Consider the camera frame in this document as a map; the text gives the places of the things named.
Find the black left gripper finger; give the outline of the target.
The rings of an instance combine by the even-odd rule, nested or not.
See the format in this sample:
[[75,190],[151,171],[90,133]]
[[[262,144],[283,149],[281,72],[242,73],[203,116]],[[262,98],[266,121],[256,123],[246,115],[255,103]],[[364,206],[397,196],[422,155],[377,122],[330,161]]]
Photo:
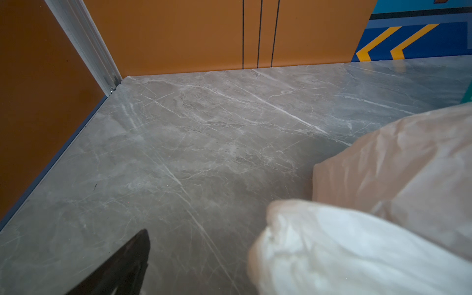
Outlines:
[[148,267],[149,234],[142,229],[69,295],[138,295]]

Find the white plastic bag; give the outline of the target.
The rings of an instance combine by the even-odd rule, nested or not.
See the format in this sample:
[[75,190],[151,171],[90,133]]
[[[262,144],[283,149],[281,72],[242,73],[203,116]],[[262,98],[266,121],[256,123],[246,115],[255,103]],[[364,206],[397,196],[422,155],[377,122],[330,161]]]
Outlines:
[[469,295],[472,106],[409,116],[313,168],[248,255],[261,295]]

